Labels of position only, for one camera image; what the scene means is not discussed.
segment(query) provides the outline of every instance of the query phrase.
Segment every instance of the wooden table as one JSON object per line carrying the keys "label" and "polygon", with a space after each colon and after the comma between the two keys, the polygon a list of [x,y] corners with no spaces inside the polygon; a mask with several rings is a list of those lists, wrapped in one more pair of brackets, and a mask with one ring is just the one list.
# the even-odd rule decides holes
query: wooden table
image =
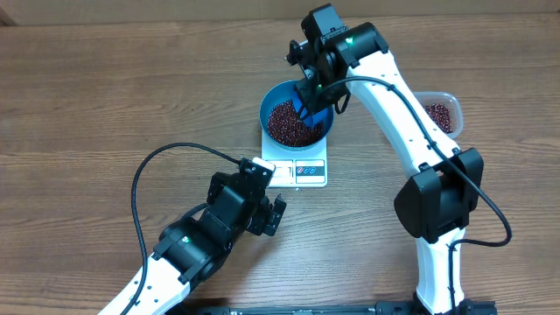
{"label": "wooden table", "polygon": [[[469,298],[500,313],[560,312],[560,16],[372,17],[416,91],[461,101],[463,148],[514,230],[505,248],[465,246]],[[140,267],[130,183],[176,141],[260,153],[256,112],[301,77],[283,56],[299,20],[0,29],[0,313],[96,314]],[[269,189],[289,203],[275,237],[244,235],[190,297],[236,306],[410,299],[414,240],[393,209],[405,177],[353,100],[328,139],[325,189]],[[138,190],[148,248],[206,199],[217,157],[172,150]],[[468,235],[499,240],[479,203]]]}

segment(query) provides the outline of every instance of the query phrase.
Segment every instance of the clear plastic container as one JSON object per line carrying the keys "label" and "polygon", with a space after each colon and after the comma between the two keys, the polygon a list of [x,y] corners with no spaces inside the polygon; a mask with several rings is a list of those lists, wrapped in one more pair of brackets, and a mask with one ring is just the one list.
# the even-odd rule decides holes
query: clear plastic container
{"label": "clear plastic container", "polygon": [[463,131],[463,111],[461,105],[455,96],[446,92],[414,92],[414,96],[420,102],[422,107],[428,107],[433,104],[443,104],[449,109],[449,117],[451,118],[451,131],[448,137],[454,139]]}

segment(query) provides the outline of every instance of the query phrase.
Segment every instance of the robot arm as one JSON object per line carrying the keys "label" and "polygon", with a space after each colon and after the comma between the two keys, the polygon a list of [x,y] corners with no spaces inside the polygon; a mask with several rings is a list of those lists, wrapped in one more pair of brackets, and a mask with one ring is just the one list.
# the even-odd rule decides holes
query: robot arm
{"label": "robot arm", "polygon": [[[273,236],[286,208],[281,196],[273,204],[265,196],[275,169],[255,157],[252,161],[244,158],[236,174],[215,173],[206,203],[159,236],[148,258],[145,285],[128,314],[165,314],[221,268],[245,230]],[[195,220],[192,216],[198,211],[204,212]],[[121,314],[136,293],[141,275],[142,269],[100,315]]]}
{"label": "robot arm", "polygon": [[[430,147],[410,111],[416,112],[443,154],[477,186],[482,176],[482,158],[475,149],[462,152],[430,119],[400,75],[389,46],[372,24],[349,29],[328,4],[312,10],[302,22],[302,29],[307,40],[302,44],[292,40],[286,57],[304,72],[304,78],[295,87],[295,98],[302,104],[300,118],[306,123],[313,121],[306,117],[320,116],[332,104],[338,106],[343,96],[355,95],[365,105],[391,142],[408,179],[395,198],[395,210],[406,230],[416,238],[416,298],[428,313],[448,312],[452,309],[449,246],[465,235],[468,215],[476,207],[478,195]],[[408,100],[411,108],[394,89]],[[460,248],[455,249],[452,276],[458,306],[464,293],[459,283]]]}

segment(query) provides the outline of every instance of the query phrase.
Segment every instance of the white kitchen scale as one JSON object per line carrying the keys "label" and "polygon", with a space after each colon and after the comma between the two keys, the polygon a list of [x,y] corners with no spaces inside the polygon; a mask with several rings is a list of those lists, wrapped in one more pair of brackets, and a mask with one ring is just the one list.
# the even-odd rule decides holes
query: white kitchen scale
{"label": "white kitchen scale", "polygon": [[305,150],[286,150],[263,132],[262,159],[276,166],[269,187],[326,186],[326,137]]}
{"label": "white kitchen scale", "polygon": [[262,128],[262,159],[276,166],[270,187],[325,187],[326,186],[326,135],[333,126],[334,110],[325,110],[324,134],[315,144],[302,148],[288,147],[274,141],[267,131],[272,109],[278,104],[294,100],[296,82],[286,81],[273,87],[262,99],[259,121]]}

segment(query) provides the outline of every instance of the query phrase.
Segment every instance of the red bean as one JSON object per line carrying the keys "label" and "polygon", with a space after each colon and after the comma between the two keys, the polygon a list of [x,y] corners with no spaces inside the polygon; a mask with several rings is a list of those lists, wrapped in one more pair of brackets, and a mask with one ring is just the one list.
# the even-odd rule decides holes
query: red bean
{"label": "red bean", "polygon": [[323,122],[309,128],[298,120],[291,100],[276,105],[269,118],[269,135],[278,143],[290,147],[315,144],[323,136]]}
{"label": "red bean", "polygon": [[452,133],[452,119],[449,109],[444,104],[434,103],[424,107],[431,120],[446,134]]}

